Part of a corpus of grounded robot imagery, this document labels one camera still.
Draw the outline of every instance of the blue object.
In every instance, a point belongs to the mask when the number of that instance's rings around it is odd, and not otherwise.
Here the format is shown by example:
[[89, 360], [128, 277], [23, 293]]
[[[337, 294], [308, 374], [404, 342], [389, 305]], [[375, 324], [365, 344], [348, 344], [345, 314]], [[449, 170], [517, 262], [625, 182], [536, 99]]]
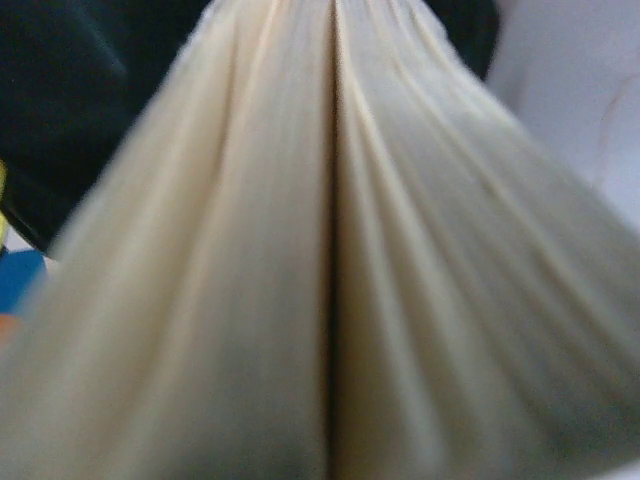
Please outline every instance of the blue object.
[[6, 252], [0, 258], [0, 314], [15, 315], [16, 307], [34, 279], [45, 269], [36, 250]]

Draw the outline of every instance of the dark fabric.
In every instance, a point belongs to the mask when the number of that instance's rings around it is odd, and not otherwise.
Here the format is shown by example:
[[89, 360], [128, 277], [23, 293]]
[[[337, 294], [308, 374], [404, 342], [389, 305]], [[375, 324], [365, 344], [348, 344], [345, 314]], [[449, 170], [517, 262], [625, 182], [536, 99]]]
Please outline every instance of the dark fabric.
[[[207, 0], [0, 0], [0, 203], [46, 251], [162, 80]], [[492, 0], [429, 0], [486, 73]]]

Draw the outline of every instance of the open book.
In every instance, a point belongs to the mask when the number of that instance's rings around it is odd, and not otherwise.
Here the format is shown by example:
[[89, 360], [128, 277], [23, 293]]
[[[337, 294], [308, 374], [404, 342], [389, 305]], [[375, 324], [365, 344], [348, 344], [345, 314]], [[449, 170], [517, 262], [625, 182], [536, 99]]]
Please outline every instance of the open book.
[[420, 0], [217, 0], [59, 241], [0, 477], [585, 478], [640, 242]]

